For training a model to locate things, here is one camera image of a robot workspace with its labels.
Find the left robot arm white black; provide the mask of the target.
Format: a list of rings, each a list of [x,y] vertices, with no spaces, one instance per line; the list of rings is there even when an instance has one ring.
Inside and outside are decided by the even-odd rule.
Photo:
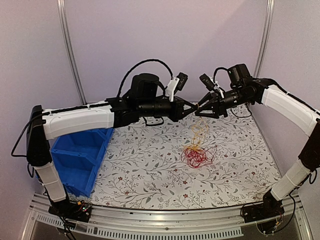
[[[123,96],[60,109],[44,110],[36,105],[21,132],[26,135],[24,158],[38,174],[51,206],[63,217],[70,217],[75,211],[53,164],[49,140],[87,130],[125,127],[145,117],[167,117],[178,122],[197,110],[196,105],[175,96],[187,79],[181,72],[163,86],[158,76],[141,73],[132,78],[130,89]]]

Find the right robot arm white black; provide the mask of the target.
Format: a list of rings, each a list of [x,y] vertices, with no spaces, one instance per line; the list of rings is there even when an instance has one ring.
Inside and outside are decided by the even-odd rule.
[[[229,91],[216,81],[219,70],[228,74]],[[298,134],[288,134],[291,139],[282,144],[285,150],[293,150],[297,154],[296,162],[263,195],[262,203],[256,208],[262,218],[269,218],[282,210],[284,197],[301,187],[320,167],[320,112],[289,93],[274,79],[252,77],[244,63],[230,68],[218,67],[212,76],[202,74],[199,79],[209,92],[198,102],[196,116],[219,119],[227,117],[228,112],[239,105],[260,104],[276,111],[300,129]]]

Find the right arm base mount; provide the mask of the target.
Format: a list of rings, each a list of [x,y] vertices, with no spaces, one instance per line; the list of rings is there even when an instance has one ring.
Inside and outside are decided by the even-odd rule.
[[[256,223],[257,230],[264,236],[273,235],[284,220],[282,204],[275,208],[265,208],[263,203],[246,203],[240,209],[245,223]]]

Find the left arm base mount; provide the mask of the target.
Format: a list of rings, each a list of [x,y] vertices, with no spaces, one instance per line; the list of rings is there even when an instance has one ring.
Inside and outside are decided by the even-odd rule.
[[[92,204],[84,200],[78,202],[69,199],[51,201],[48,212],[61,218],[88,223],[91,218]]]

